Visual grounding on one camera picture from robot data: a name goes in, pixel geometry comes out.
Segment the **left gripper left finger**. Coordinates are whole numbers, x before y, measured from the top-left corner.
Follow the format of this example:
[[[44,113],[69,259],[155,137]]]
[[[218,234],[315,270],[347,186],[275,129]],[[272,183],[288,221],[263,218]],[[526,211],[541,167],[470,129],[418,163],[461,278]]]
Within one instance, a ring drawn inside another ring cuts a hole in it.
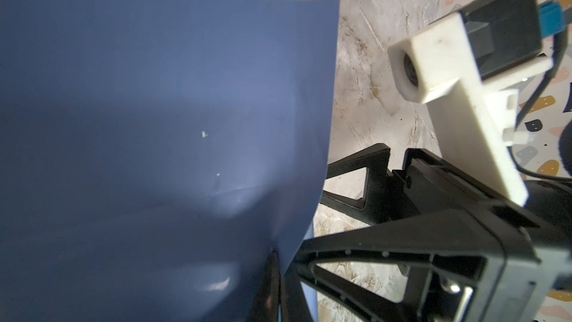
[[[279,256],[273,251],[267,258],[248,322],[277,322],[279,320],[281,278]]]

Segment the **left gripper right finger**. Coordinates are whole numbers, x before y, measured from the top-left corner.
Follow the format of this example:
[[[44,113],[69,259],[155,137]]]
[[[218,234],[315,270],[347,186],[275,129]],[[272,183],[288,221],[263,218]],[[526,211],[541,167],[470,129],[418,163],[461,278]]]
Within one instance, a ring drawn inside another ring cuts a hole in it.
[[[289,268],[281,278],[281,316],[285,322],[311,322],[311,316],[298,274]]]

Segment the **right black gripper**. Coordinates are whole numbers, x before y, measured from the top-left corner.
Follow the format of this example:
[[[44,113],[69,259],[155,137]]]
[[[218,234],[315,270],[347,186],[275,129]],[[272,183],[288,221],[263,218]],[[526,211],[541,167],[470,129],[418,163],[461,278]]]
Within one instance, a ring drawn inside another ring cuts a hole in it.
[[[328,165],[320,203],[375,225],[305,241],[292,262],[330,317],[531,321],[550,290],[571,289],[569,182],[529,180],[520,206],[410,148],[387,222],[389,160],[377,143]]]

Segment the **blue wrapping paper sheet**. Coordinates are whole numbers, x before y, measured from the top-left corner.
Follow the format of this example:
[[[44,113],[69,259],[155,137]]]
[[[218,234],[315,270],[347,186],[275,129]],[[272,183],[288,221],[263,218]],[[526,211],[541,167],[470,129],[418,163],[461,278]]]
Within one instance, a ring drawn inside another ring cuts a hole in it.
[[[1,319],[245,321],[326,179],[338,0],[1,0]]]

